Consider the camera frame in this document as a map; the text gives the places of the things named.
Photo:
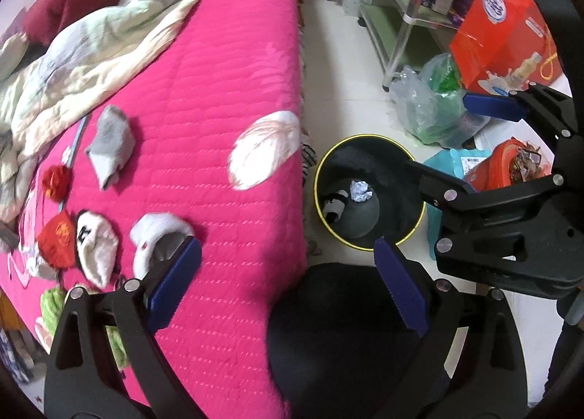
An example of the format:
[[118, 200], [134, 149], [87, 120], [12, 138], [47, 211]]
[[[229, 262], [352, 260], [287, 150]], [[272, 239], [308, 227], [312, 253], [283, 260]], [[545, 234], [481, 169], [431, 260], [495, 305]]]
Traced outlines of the grey sock red mark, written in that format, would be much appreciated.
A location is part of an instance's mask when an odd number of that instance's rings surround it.
[[168, 259], [187, 236], [193, 236], [192, 226], [170, 212], [150, 212], [134, 223], [130, 231], [136, 247], [132, 272], [143, 280], [150, 267]]

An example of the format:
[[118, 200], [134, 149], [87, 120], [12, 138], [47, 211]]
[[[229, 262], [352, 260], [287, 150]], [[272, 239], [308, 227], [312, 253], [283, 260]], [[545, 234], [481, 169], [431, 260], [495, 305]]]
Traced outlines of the grey sock ball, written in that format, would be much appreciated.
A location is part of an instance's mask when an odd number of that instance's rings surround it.
[[97, 121], [96, 134], [85, 149], [100, 190], [118, 182], [135, 146], [128, 117], [115, 105], [107, 105]]

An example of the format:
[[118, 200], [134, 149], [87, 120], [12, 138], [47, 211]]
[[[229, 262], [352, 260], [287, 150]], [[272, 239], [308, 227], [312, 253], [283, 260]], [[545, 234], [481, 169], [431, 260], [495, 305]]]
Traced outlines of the white paper ball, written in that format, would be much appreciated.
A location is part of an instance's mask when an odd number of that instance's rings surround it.
[[349, 185], [349, 194], [355, 203], [365, 203], [372, 198], [373, 190], [364, 181], [352, 180]]

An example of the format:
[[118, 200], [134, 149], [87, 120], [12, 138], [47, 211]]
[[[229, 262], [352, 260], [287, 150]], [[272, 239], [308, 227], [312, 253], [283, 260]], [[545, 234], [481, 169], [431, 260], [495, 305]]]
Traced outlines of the white black sock ball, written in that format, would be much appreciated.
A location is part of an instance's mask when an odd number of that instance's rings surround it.
[[325, 196], [322, 214], [328, 224], [335, 223], [341, 219], [348, 200], [349, 193], [345, 190], [339, 190]]

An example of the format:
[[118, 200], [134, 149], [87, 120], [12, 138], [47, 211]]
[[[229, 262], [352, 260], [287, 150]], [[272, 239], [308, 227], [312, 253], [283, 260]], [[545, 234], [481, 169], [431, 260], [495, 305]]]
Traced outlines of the teal plastic package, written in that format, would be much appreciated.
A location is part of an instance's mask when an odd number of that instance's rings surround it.
[[[464, 176], [479, 163], [491, 155], [488, 150], [478, 149], [443, 149], [424, 161], [428, 167], [441, 171], [446, 175], [463, 179]], [[435, 261], [435, 242], [438, 241], [439, 228], [441, 227], [442, 212], [433, 205], [427, 205], [428, 217], [428, 244], [430, 257]]]

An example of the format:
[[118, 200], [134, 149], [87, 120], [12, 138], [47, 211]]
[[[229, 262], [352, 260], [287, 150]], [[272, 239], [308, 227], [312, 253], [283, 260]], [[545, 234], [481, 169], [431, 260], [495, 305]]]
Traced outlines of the black bin yellow rim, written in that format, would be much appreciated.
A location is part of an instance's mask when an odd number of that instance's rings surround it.
[[318, 164], [313, 193], [318, 219], [343, 245], [371, 252], [377, 239], [399, 245], [424, 216], [424, 202], [409, 172], [414, 156], [379, 134], [338, 142]]

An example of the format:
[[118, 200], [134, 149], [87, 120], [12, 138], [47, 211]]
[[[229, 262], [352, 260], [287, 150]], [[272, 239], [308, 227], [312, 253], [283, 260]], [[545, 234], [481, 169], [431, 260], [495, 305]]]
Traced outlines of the clear green plastic bag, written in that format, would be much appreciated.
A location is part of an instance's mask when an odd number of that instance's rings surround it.
[[397, 118], [424, 145], [460, 148], [490, 121], [463, 104], [466, 91], [449, 53], [442, 53], [417, 72], [405, 66], [389, 87]]

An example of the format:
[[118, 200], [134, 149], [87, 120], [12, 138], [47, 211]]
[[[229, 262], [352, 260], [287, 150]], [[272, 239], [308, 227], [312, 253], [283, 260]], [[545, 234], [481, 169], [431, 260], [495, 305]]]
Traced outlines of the crumpled paper on bed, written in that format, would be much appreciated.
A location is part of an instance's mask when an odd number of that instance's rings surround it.
[[41, 278], [42, 280], [51, 282], [57, 281], [58, 271], [43, 258], [38, 244], [35, 243], [32, 246], [21, 245], [20, 252], [26, 272], [31, 277]]

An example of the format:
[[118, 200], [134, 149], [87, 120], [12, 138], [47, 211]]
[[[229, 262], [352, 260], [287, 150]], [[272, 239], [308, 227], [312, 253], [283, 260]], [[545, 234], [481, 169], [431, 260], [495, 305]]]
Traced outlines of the large red sock ball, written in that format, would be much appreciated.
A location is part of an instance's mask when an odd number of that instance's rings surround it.
[[39, 232], [36, 237], [39, 253], [50, 267], [61, 270], [75, 265], [75, 234], [75, 226], [65, 211], [54, 216]]

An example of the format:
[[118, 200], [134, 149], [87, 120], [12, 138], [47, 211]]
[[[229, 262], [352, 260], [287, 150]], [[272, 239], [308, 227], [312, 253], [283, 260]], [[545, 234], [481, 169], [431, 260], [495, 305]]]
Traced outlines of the small red sock ball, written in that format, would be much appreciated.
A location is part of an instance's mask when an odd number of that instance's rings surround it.
[[65, 165], [53, 165], [43, 172], [42, 189], [45, 196], [60, 203], [64, 201], [70, 188], [72, 172]]

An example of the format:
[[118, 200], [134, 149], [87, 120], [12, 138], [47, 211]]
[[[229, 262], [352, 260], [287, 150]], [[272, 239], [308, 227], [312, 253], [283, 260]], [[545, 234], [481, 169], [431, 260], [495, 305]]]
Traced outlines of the pink quilted bedspread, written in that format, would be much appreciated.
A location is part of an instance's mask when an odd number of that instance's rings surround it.
[[[300, 156], [297, 0], [199, 0], [177, 37], [138, 75], [60, 133], [39, 153], [19, 215], [1, 221], [1, 291], [51, 350], [70, 292], [115, 292], [135, 278], [130, 231], [150, 212], [186, 222], [201, 265], [167, 327], [154, 339], [204, 412], [202, 418], [285, 418], [288, 407], [268, 367], [266, 330], [280, 293], [306, 266]], [[100, 190], [85, 153], [99, 116], [115, 105], [136, 146], [120, 179]], [[72, 172], [56, 203], [43, 193], [53, 165]], [[65, 211], [110, 221], [119, 238], [109, 285], [75, 265], [56, 282], [31, 277], [20, 246]], [[130, 397], [146, 404], [117, 328], [106, 329]]]

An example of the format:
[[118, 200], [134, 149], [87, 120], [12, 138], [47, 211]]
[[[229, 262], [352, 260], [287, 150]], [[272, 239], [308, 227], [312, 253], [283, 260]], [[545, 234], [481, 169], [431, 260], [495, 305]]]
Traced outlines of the pale green rumpled blanket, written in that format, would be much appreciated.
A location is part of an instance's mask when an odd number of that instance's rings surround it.
[[199, 0], [120, 0], [60, 31], [28, 65], [25, 34], [1, 48], [1, 221], [26, 200], [39, 153], [123, 88], [179, 34]]

